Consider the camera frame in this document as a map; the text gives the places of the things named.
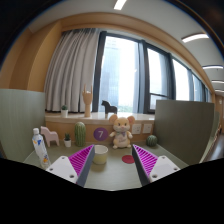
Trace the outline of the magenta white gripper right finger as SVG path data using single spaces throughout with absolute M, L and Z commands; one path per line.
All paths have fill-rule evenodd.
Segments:
M 132 146 L 132 156 L 143 186 L 180 170 L 165 155 L 156 156 L 138 145 Z

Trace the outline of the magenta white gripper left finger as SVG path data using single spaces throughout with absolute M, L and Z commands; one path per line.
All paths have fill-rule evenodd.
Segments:
M 94 146 L 90 145 L 69 157 L 60 156 L 47 171 L 83 187 L 94 155 Z

